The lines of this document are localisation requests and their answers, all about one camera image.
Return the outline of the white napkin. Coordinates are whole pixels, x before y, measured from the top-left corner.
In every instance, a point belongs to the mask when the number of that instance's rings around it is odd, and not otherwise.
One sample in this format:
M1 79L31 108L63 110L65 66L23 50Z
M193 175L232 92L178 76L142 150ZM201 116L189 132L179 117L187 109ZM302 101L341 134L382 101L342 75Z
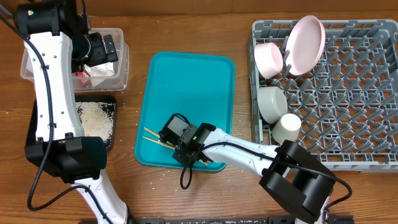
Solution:
M107 77L111 77L114 75L114 67L113 63L108 62L101 65L96 65L93 67L89 67L84 65L84 71L91 78L91 86L95 87L105 81Z

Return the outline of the wooden chopstick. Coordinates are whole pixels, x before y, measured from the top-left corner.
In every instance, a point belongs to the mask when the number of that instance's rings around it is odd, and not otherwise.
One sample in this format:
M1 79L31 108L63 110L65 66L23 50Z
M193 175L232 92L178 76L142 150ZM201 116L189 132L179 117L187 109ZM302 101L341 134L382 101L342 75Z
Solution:
M155 133L154 131L150 130L149 128L144 127L144 130L147 131L148 133L151 133L153 136L155 136L157 138L160 138L160 136L157 133Z
M148 140L148 141L150 141L150 142L156 143L156 144L158 144L158 145L161 145L161 146L163 146L163 147L166 147L166 148L175 150L175 147L172 146L172 145L170 145L170 144L162 143L162 142L160 142L160 141L156 141L155 139L151 139L151 138L148 138L148 137L145 137L145 136L143 136L142 138L144 138L144 139L146 139L146 140ZM199 162L201 162L202 164L208 166L208 163L207 163L207 162L204 162L204 161L202 161L202 160L199 160Z

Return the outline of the red candy wrapper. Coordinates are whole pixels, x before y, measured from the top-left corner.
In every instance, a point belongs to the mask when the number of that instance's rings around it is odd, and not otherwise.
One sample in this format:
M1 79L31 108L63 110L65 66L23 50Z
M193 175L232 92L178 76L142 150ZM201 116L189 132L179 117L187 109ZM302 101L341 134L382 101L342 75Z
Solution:
M90 76L86 72L75 72L75 76L78 77L83 87L87 87L91 84Z

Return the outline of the leftover white rice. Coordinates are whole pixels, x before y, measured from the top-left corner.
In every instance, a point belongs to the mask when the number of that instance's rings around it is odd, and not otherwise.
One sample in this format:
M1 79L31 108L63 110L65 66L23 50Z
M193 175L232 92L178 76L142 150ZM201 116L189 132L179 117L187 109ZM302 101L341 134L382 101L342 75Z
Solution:
M85 136L100 137L104 142L111 139L114 121L111 103L76 102L76 108Z

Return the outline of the grey bowl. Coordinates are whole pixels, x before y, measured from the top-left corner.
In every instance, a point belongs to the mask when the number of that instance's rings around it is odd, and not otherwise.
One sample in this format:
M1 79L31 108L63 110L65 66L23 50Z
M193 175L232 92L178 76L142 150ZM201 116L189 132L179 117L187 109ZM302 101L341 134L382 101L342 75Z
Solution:
M257 93L257 105L263 120L274 124L287 113L284 91L277 86L262 87Z

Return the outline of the white paper cup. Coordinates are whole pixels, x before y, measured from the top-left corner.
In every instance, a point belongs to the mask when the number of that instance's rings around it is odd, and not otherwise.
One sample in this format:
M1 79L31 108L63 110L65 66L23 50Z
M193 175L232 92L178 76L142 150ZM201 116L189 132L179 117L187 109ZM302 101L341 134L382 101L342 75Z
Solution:
M296 141L301 129L301 119L292 113L285 114L271 131L274 140L282 144L285 140Z

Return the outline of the small pink bowl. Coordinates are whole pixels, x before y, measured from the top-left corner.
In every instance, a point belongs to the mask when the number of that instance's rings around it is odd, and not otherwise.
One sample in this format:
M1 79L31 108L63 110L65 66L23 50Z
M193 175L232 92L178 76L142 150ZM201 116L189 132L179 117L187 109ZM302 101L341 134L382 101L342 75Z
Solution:
M282 54L272 42L257 44L254 48L254 60L259 73L265 79L277 75L284 66Z

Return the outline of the large white pink-rimmed plate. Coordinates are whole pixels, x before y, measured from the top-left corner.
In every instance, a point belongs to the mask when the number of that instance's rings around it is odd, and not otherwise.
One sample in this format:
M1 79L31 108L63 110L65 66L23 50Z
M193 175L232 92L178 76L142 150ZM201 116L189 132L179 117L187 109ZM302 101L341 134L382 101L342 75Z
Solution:
M325 47L325 28L315 16L305 16L294 25L285 50L289 53L286 65L289 72L299 76L318 63Z

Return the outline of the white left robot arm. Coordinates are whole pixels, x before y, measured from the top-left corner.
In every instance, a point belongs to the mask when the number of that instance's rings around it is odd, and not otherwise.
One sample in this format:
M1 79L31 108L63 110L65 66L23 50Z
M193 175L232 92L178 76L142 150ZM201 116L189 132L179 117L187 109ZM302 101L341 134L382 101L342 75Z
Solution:
M104 141L85 135L72 81L85 66L118 60L113 37L92 32L75 1L20 4L8 26L24 41L33 68L36 104L24 148L27 160L39 173L77 190L98 223L134 223L106 173Z

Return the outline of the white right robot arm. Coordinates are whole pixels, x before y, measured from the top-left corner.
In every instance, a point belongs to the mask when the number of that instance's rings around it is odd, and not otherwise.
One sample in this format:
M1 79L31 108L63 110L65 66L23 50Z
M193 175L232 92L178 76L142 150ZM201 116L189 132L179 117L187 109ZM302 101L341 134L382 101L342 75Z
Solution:
M166 126L173 157L186 170L196 161L229 164L259 177L262 188L287 212L304 223L325 223L333 186L340 181L303 147L286 140L261 145L233 137L212 124L199 127L181 121Z

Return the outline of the clear plastic waste bin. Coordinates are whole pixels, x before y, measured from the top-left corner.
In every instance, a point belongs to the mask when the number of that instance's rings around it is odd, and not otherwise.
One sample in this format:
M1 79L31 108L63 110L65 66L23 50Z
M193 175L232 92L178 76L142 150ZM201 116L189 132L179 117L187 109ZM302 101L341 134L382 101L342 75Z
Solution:
M72 67L72 38L61 32L41 32L30 35L30 41L38 50L49 76L51 93L53 95L67 95L73 92L89 91L121 91L127 86L129 73L129 49L124 41L123 31L119 28L94 28L88 34L99 32L102 36L112 35L118 61L112 62L114 75L107 77L99 85L91 84L83 87L75 76L75 72L84 72L83 67Z

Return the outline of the black food waste tray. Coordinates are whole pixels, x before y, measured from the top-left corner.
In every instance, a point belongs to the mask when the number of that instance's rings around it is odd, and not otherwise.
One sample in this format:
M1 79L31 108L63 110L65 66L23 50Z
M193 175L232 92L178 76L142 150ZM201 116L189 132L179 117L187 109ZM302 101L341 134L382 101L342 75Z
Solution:
M105 147L107 151L112 150L113 145L114 145L114 135L115 135L115 130L116 130L116 118L117 118L117 103L116 99L114 96L111 95L76 95L75 96L75 101L76 102L104 102L104 103L111 103L114 108L111 109L111 111L114 112L113 118L113 132L111 135L111 139L108 142L105 143Z

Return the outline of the grey dishwasher rack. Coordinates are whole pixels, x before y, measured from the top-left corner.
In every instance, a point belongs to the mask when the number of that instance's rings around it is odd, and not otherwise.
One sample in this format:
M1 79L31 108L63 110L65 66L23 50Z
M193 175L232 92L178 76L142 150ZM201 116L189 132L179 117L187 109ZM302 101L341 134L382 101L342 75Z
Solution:
M325 20L325 49L315 68L299 77L288 68L262 80L254 47L287 46L293 20L260 20L248 40L251 137L272 142L257 105L263 87L283 89L289 113L302 122L298 143L331 170L397 172L397 22Z

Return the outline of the teal serving tray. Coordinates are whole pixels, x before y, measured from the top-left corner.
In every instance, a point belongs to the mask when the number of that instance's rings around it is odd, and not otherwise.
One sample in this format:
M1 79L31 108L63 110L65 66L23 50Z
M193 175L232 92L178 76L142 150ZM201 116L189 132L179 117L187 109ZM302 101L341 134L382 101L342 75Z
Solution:
M231 133L235 65L224 56L159 52L149 66L134 148L144 165L181 169L174 150L151 142L174 113L195 126L210 123Z

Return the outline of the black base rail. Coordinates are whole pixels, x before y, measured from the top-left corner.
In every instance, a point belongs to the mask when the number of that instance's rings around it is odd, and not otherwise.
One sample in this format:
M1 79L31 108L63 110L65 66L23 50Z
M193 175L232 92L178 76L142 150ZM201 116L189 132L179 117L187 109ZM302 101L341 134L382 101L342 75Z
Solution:
M94 224L95 220L83 220L79 224ZM140 224L294 224L303 223L291 215L274 215L263 218L209 218L209 219L179 219L179 220L165 220L163 218L139 218L128 223ZM353 216L342 215L328 215L326 221L320 223L327 224L354 224Z

